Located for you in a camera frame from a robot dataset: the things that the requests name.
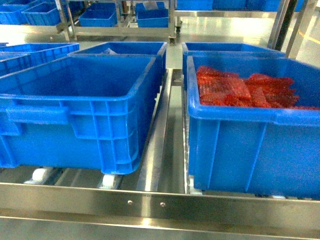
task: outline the red food package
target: red food package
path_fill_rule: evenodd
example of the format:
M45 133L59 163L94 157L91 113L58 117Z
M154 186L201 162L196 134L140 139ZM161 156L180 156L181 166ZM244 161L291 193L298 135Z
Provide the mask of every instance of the red food package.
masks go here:
M300 97L298 95L265 95L265 98L268 103L276 102L284 108L291 108L299 101Z
M239 99L250 100L251 95L245 82L240 78L226 78L222 80L222 86L225 87L226 92Z
M297 109L297 110L320 110L320 107L316 106L293 106L290 109Z
M220 76L223 74L223 72L219 70L215 70L209 66L200 66L198 70L196 71L196 76L197 77L214 77L214 76Z
M247 85L263 85L263 84L268 84L270 82L270 79L272 79L272 77L268 76L268 75L264 75L261 73L254 73L252 74L247 81L245 82L245 84Z
M200 97L200 103L202 105L214 105L214 106L225 106L225 93L213 92Z
M251 92L252 105L257 108L271 108L271 105L267 102L262 87L258 87Z
M284 109L284 106L282 106L280 103L277 103L276 101L269 102L269 104L273 109Z
M277 87L290 87L294 81L290 77L271 77L260 73L252 74L246 81L247 85L269 85Z
M252 107L252 103L250 100L239 99L232 94L226 95L224 103L226 106L232 107Z
M219 83L201 84L198 86L199 96L221 92L221 85Z
M206 106L226 106L225 101L221 99L215 99L213 101L200 100L200 104Z
M274 88L274 87L268 87L268 86L262 86L263 93L265 95L283 95L283 96L293 96L296 92L295 89L289 89L289 88Z

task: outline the metal post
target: metal post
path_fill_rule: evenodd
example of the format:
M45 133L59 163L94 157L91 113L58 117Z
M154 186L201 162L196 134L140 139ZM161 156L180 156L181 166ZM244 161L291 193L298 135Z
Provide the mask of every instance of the metal post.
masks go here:
M293 32L286 49L285 55L288 58L295 59L298 55L301 44L305 38L312 16L315 13L317 0L304 0L301 11L295 22Z
M297 0L281 0L270 34L268 48L281 51L296 6Z
M71 29L72 29L73 37L77 41L78 39L77 39L77 36L76 36L76 31L75 31L75 22L74 22L74 18L72 16L71 9L70 9L70 6L69 6L69 0L66 0L65 2L66 2L66 8L67 8L67 12L68 12L68 15L69 15L70 23L71 23Z
M169 38L170 44L175 44L176 38L176 17L175 17L175 9L176 9L176 0L169 0Z
M118 22L118 29L119 29L120 33L122 33L122 31L121 31L121 27L122 27L122 24L121 24L121 12L120 12L119 3L118 3L117 0L114 0L114 3L115 3L116 19L117 19L117 22Z
M55 0L55 4L56 4L56 8L59 10L61 23L63 24L63 32L64 32L65 40L67 42L70 42L71 35L70 35L70 31L69 31L69 26L68 26L66 14L64 11L63 2L62 2L62 0Z

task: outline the floor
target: floor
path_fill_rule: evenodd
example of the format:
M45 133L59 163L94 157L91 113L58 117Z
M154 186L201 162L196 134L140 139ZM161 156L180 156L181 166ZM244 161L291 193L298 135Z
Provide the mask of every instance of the floor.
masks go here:
M320 13L316 12L310 22L306 38L302 43L297 60L320 67ZM167 49L167 67L182 68L182 42L243 42L253 45L266 46L271 33L273 19L257 18L192 18L183 17L181 34L177 38L176 46L169 46ZM283 46L285 51L289 36L292 32L295 19L292 21L288 36ZM167 41L165 37L82 37L80 48L88 48L107 41ZM0 42L10 44L34 43L34 42L64 42L64 35L26 35L21 33L1 34ZM172 87L168 135L166 143L165 165L171 166L165 172L167 181L175 178L175 175L182 176L183 163L183 130L182 130L182 110L181 110L181 89L178 86ZM177 184L164 184L161 186L162 192L182 193L181 181L177 179ZM0 221L0 240L7 239L50 239L50 233L56 239L114 239L112 233L105 232L105 236L96 236L94 232L87 232L86 227L80 225L75 227L68 224L31 222L26 223L21 220L2 219ZM134 239L133 236L124 236L125 239Z

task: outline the metal frame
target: metal frame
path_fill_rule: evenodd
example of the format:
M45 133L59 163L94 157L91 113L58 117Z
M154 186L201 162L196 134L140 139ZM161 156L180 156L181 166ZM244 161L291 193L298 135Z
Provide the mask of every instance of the metal frame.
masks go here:
M182 79L181 70L168 69L149 131L142 167L137 171L138 191L114 190L121 189L126 178L132 182L131 175L114 178L113 190L101 188L101 181L98 186L91 184L93 187L83 188L75 187L75 181L80 178L89 181L84 170L54 168L49 176L51 180L44 185L1 182L1 221L10 220L9 223L13 224L23 220L24 226L31 225L32 231L40 232L44 229L41 224L36 224L39 221L59 228L72 223L69 228L80 226L85 231L95 232L90 236L93 240L100 238L99 234L106 236L107 233L113 238L132 239L134 235L139 239L155 240L163 240L164 237L179 240L318 239L320 201L261 198L241 193L233 196L231 193L211 192L192 195L192 178L188 176L187 93ZM182 85L185 194L152 192L158 189L161 180L159 173L164 160L171 86L179 83ZM2 171L0 179L6 171L18 172L19 169ZM68 179L67 175L72 171L74 179ZM21 172L25 178L31 174L25 170ZM93 176L98 181L101 175ZM6 231L0 228L1 235Z
M286 49L285 54L288 58L295 59L297 57L301 44L310 25L311 18L315 13L317 3L317 0L304 0L302 9L294 25L293 32Z
M175 16L174 16L174 6L176 0L165 0L169 2L169 22L168 27L130 27L130 23L133 22L134 14L131 12L126 16L125 20L122 21L121 12L119 9L119 2L125 0L99 0L101 3L113 2L116 5L116 14L118 25L115 27L82 27L78 22L71 22L71 27L74 32L74 39L78 40L78 36L142 36L142 37L168 37L170 39L170 44L175 44L176 32L175 32ZM72 14L69 8L69 3L67 4L69 17L72 19Z

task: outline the crate rim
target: crate rim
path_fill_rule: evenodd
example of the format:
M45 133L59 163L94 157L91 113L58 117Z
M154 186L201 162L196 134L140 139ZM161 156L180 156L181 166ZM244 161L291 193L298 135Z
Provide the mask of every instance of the crate rim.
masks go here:
M52 45L61 45L61 44L65 44L64 46L56 46L56 47L52 47L52 48L47 48L47 49L43 49L43 50L39 50L39 51L32 51L32 52L25 52L25 51L1 51L4 48L7 47L17 47L17 46L23 46L23 45L43 45L43 44L52 44ZM0 54L1 53L28 53L28 54L32 54L32 53L41 53L44 51L48 51L48 50L54 50L54 49L59 49L59 48L63 48L63 47L69 47L69 46L76 46L79 45L79 43L75 42L75 43L58 43L58 42L53 42L53 43L41 43L41 42L32 42L32 43L23 43L23 44L18 44L18 45L7 45L7 46L0 46Z
M109 18L88 18L88 17L83 17L84 14L88 13L88 12L111 12L111 10L107 10L107 11L104 11L104 10L89 10L89 11L85 11L84 13L81 14L81 16L79 17L79 19L83 19L83 20L99 20L99 21L108 21L110 20L114 15L117 15L117 12L116 11L112 11L112 14L110 15Z
M10 52L0 52L0 56L3 56L3 55L13 55L13 52L10 51ZM16 53L17 56L13 56L13 57L9 57L9 58L6 58L6 59L1 59L0 60L0 63L2 62L5 62L5 61L8 61L8 60L14 60L14 59L18 59L18 58L21 58L21 57L27 57L27 56L30 56L30 54L28 53Z
M43 63L37 66L29 67L17 72L9 73L3 76L0 76L0 82L3 78L7 78L9 76L13 76L15 74L22 74L25 71L29 71L31 69L39 68L44 65L48 65L54 62L64 61L68 58L87 58L88 56L66 56L59 59L56 59L54 61L50 61L47 63ZM98 56L101 58L128 58L130 55L120 55L120 56ZM131 86L130 90L127 92L126 95L123 96L45 96L45 95L23 95L23 94L6 94L6 93L0 93L0 99L17 99L17 100L46 100L46 101L108 101L108 102L120 102L132 99L135 97L135 93L138 90L139 86L142 84L144 78L149 73L150 69L154 65L156 61L156 57L154 56L144 56L146 59L149 59L148 64L145 66L144 70L141 72L141 74L137 77L136 81Z
M135 57L138 57L138 56L157 56L159 54L163 54L167 47L168 47L168 43L165 42L165 41L106 41L106 42L103 42L103 43L100 43L98 45L94 45L94 46L90 46L90 47L87 47L85 49L82 49L82 50L78 50L78 51L74 51L74 52L70 52L69 55L70 56L73 56L73 55L103 55L103 53L80 53L82 51L85 51L85 50L89 50L91 48L95 48L95 47L99 47L99 46L103 46L105 44L110 44L110 43L115 43L115 44L122 44L122 43L137 43L137 44L162 44L161 48L159 49L159 51L157 52L157 54L139 54L139 53L117 53L117 55L130 55L130 56L135 56Z
M47 5L47 4L51 4L51 3L50 3L50 2L41 2L41 3L39 3L39 4L35 5L35 6L32 6L32 7L28 8L28 9L25 9L24 11L22 11L22 13L23 13L23 14L26 13L26 14L37 14L37 15L40 14L40 15L45 15L45 14L49 14L49 13L55 11L55 10L58 10L57 7L54 7L54 8L51 9L50 11L46 11L46 12L30 11L30 10L32 10L33 8L36 8L36 7L40 6L40 5Z
M0 10L0 14L20 13L20 12L22 12L22 10L28 9L28 5L23 5L23 4L8 4L8 5L2 5L2 7L10 7L10 6L17 6L17 7L20 7L20 9L14 10L14 11L1 11L1 10Z
M254 46L254 47L257 47L257 48L261 48L261 49L264 49L264 50L267 50L268 52L270 53L283 53L283 56L285 56L285 53L284 52L281 52L281 51L277 51L277 50L274 50L274 49L271 49L271 48L267 48L267 47L264 47L264 46L260 46L260 45L254 45L254 44L249 44L249 43L245 43L245 42L203 42L203 41L200 41L200 42L191 42L191 41L186 41L186 42L182 42L182 51L183 51L183 54L188 54L188 52L191 52L191 53L195 53L195 52L224 52L224 53L233 53L233 54L237 54L238 52L237 51L223 51L223 50L189 50L188 49L188 46L187 44L203 44L203 45L211 45L211 44L226 44L226 45L236 45L236 44L240 44L240 45L247 45L247 46ZM255 51L239 51L239 53L255 53Z

